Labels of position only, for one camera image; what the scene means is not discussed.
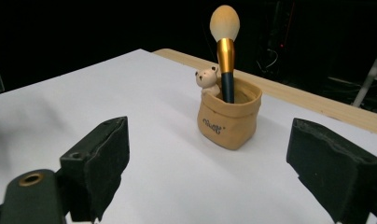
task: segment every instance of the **brush handle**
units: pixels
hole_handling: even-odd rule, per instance
[[[234,104],[234,77],[232,72],[221,74],[221,90],[223,94],[223,101]]]

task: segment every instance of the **white tabletop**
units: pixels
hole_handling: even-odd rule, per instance
[[[264,94],[255,135],[227,150],[198,130],[194,74],[138,49],[0,94],[0,203],[13,178],[57,171],[99,123],[127,116],[131,159],[101,223],[333,223],[286,162],[292,120],[320,123],[375,156],[377,134]]]

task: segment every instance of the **wooden table edge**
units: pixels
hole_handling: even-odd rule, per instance
[[[153,51],[153,53],[198,70],[208,68],[215,64],[174,49],[158,49]],[[257,77],[239,70],[235,70],[234,75],[255,83],[255,85],[260,87],[263,93],[267,95],[284,100],[294,105],[301,106],[303,108],[310,109],[330,118],[352,124],[369,132],[377,133],[376,113],[330,100],[307,91],[289,87],[287,85],[274,82],[263,77]]]

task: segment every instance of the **makeup brush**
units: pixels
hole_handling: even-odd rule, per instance
[[[221,90],[226,103],[234,103],[234,41],[240,21],[236,11],[227,5],[218,7],[211,17],[210,29],[217,42],[217,59],[221,72]]]

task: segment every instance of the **paper bag-shaped pot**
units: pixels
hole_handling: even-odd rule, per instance
[[[217,85],[221,87],[220,78]],[[197,123],[201,133],[214,143],[238,149],[257,128],[262,91],[245,80],[234,78],[234,104],[225,103],[221,94],[203,94]]]

